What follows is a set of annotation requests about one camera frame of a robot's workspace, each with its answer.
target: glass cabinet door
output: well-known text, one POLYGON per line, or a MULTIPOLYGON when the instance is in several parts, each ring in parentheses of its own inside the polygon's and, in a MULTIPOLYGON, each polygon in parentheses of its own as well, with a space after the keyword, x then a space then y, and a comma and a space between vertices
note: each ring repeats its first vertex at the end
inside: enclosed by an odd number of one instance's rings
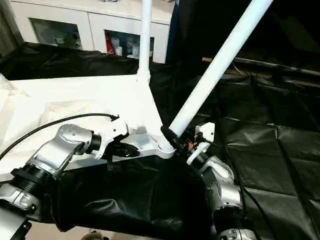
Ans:
POLYGON ((14 1, 10 5, 25 42, 94 50, 87 12, 14 1))
POLYGON ((29 18, 40 44, 82 50, 76 24, 29 18))

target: white tube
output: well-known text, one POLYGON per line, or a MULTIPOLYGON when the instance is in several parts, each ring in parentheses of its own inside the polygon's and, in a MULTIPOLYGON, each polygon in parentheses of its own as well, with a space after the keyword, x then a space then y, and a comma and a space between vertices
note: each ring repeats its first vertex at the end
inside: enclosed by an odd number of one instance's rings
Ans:
POLYGON ((273 0, 252 0, 170 125, 178 137, 197 114, 273 0))
POLYGON ((148 78, 147 79, 148 81, 150 81, 149 52, 150 52, 151 12, 152 12, 152 0, 142 0, 139 69, 137 74, 142 77, 148 78))

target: black cable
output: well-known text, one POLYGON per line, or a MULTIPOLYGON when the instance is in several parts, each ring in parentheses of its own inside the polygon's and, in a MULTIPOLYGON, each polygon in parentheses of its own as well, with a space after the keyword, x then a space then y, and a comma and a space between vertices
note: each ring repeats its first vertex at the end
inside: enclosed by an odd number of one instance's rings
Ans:
POLYGON ((10 146, 8 146, 0 154, 0 161, 11 149, 13 149, 16 145, 18 145, 19 143, 21 143, 23 140, 25 140, 26 138, 30 137, 31 135, 35 134, 36 132, 39 132, 42 129, 45 129, 45 128, 50 127, 52 125, 59 124, 59 123, 62 123, 62 122, 68 121, 68 120, 84 118, 84 117, 90 117, 90 116, 109 117, 109 118, 111 118, 111 121, 114 121, 114 120, 116 120, 118 118, 118 116, 113 116, 113 115, 106 114, 106 113, 86 113, 86 114, 79 114, 79 115, 75 115, 75 116, 69 116, 69 117, 65 117, 65 118, 62 118, 62 119, 59 119, 59 120, 56 120, 56 121, 49 122, 49 123, 47 123, 45 125, 39 126, 36 129, 28 132, 27 134, 23 135, 18 140, 16 140, 14 143, 12 143, 10 146))
POLYGON ((267 214, 266 214, 265 211, 263 210, 263 208, 260 206, 260 204, 259 204, 258 201, 255 199, 255 197, 252 196, 252 194, 251 194, 250 192, 248 192, 247 189, 244 188, 244 192, 249 196, 249 198, 251 198, 251 200, 254 202, 254 204, 256 205, 256 207, 259 209, 262 217, 264 218, 266 224, 268 225, 268 227, 269 227, 269 229, 270 229, 270 232, 271 232, 274 240, 278 240, 277 235, 276 235, 276 232, 275 232, 274 228, 272 227, 271 222, 270 222, 267 214))

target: black tarp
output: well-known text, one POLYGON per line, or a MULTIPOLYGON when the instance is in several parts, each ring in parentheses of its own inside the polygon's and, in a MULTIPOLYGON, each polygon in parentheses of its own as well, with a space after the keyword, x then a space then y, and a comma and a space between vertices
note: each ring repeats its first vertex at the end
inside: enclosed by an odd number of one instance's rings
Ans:
MULTIPOLYGON (((9 80, 135 73, 137 61, 25 44, 0 63, 9 80)), ((170 123, 199 79, 196 69, 152 64, 150 87, 170 123)), ((229 163, 270 218, 278 239, 316 240, 320 232, 320 84, 223 76, 190 124, 216 124, 209 151, 229 163)), ((210 217, 199 176, 183 159, 148 157, 68 171, 56 188, 54 215, 69 224, 160 238, 205 239, 210 217)), ((272 235, 254 203, 248 216, 262 239, 272 235)))

